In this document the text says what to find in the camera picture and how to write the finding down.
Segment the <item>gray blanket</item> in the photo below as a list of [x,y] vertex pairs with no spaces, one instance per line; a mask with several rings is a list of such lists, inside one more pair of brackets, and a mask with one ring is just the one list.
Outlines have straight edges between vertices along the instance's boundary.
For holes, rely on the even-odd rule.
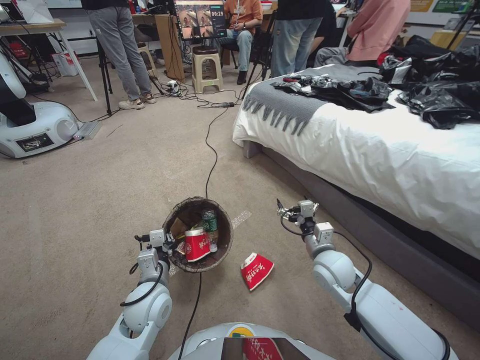
[[[308,68],[300,74],[304,76],[328,75],[332,80],[349,82],[367,80],[375,76],[373,73],[378,73],[378,71],[379,70],[374,67],[332,65],[320,69]],[[266,121],[269,115],[272,114],[270,126],[276,128],[283,121],[283,131],[287,130],[291,121],[295,121],[295,126],[291,134],[295,135],[295,133],[297,133],[299,136],[314,113],[327,102],[315,97],[296,95],[277,90],[271,86],[271,84],[277,83],[278,81],[279,78],[277,77],[263,81],[253,87],[243,101],[243,110],[255,114],[260,109],[263,109],[262,120]]]

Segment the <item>black shoe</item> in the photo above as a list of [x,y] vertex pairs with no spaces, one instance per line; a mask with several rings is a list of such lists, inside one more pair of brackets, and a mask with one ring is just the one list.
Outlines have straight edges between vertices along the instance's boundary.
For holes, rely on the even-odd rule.
[[237,85],[243,85],[247,82],[247,72],[246,71],[240,71],[238,74],[238,79],[236,80]]

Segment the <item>power strip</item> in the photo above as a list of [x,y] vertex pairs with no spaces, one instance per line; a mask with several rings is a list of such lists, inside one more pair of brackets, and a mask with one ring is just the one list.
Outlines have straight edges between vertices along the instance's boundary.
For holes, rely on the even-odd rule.
[[92,140],[101,127],[100,121],[84,122],[80,130],[73,135],[73,138],[75,140]]

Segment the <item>beige stool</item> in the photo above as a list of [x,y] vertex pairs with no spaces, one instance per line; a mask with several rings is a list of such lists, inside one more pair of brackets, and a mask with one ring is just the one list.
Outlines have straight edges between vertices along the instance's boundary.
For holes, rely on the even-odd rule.
[[[203,72],[202,64],[210,60],[212,64],[209,72]],[[196,93],[204,93],[204,87],[217,86],[219,91],[224,90],[224,78],[220,66],[219,52],[214,47],[197,46],[193,48],[192,83]]]
[[138,52],[139,52],[140,54],[145,53],[145,54],[148,56],[148,59],[149,59],[149,61],[150,61],[151,70],[148,70],[148,73],[150,74],[150,72],[151,72],[150,75],[151,75],[153,78],[158,79],[159,77],[158,77],[158,75],[157,75],[157,68],[155,67],[155,63],[154,63],[154,59],[152,58],[152,54],[150,54],[149,47],[146,46],[146,45],[145,45],[144,43],[142,43],[142,42],[141,42],[141,43],[138,43],[137,45],[138,45]]

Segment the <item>woven wastebasket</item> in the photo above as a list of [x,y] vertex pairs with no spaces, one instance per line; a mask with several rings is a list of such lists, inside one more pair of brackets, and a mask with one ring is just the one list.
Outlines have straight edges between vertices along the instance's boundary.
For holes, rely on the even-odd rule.
[[230,252],[234,240],[232,222],[226,211],[215,201],[204,197],[190,197],[177,204],[163,223],[166,232],[170,232],[176,219],[181,220],[188,228],[195,226],[202,220],[202,210],[211,208],[216,210],[218,223],[218,250],[212,252],[196,262],[187,262],[184,255],[173,251],[170,256],[172,264],[189,273],[202,273],[215,268]]

